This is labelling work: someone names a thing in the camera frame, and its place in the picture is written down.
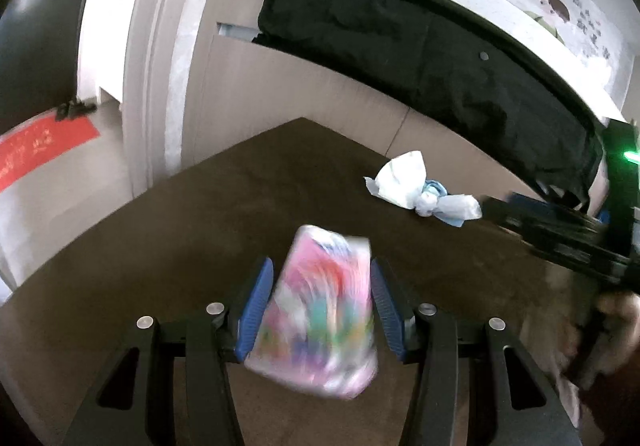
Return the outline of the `right hand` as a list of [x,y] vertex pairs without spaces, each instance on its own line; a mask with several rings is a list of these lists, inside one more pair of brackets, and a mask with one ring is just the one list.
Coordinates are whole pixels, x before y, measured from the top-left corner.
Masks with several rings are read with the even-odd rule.
[[560,349],[568,358],[564,377],[587,391],[599,374],[614,374],[639,346],[639,296],[609,293],[594,299],[587,320],[567,322]]

